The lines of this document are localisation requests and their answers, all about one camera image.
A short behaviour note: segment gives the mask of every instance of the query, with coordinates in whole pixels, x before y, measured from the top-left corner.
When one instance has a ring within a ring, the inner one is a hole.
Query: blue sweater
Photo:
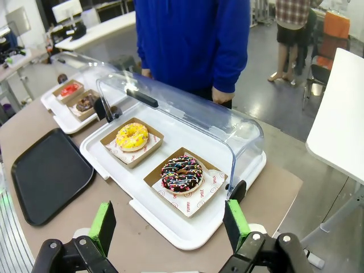
[[[154,79],[232,93],[247,63],[250,0],[134,0],[138,53]]]

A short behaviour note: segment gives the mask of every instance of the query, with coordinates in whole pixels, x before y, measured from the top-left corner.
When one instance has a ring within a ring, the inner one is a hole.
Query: person
[[[310,9],[308,13],[307,23],[304,28],[301,41],[298,43],[298,57],[296,59],[295,72],[297,75],[302,75],[303,68],[306,66],[308,55],[308,46],[311,42],[311,37],[316,26],[317,15]]]
[[[274,76],[268,78],[273,82],[283,78],[293,80],[292,64],[297,58],[298,44],[304,39],[304,26],[311,7],[317,7],[322,0],[276,0],[277,42],[278,42],[278,70]],[[284,64],[289,48],[287,73],[283,74]]]
[[[134,0],[142,75],[231,108],[250,0]]]

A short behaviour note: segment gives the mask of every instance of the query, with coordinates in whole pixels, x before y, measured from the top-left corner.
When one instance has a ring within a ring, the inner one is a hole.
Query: shorts
[[[290,30],[282,27],[279,24],[277,32],[277,42],[293,47],[295,44],[299,44],[304,38],[304,27],[299,30]]]

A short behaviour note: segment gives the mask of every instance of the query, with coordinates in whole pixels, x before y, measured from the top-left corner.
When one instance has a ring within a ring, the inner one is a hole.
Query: chair
[[[302,111],[306,106],[306,102],[311,96],[311,89],[313,84],[322,86],[322,92],[325,91],[331,73],[331,65],[324,67],[318,63],[314,63],[314,59],[320,58],[323,63],[332,63],[335,58],[337,48],[350,50],[350,39],[338,38],[330,36],[322,31],[315,31],[313,33],[313,50],[311,54],[311,64],[308,71],[307,82],[303,92],[303,105]]]

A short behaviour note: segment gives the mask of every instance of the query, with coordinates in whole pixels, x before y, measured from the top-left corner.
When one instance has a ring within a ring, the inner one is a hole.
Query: red pastry
[[[74,93],[77,89],[78,89],[78,84],[70,84],[68,86],[66,86],[62,91],[61,91],[61,96],[65,97],[68,95],[71,95],[72,93]]]

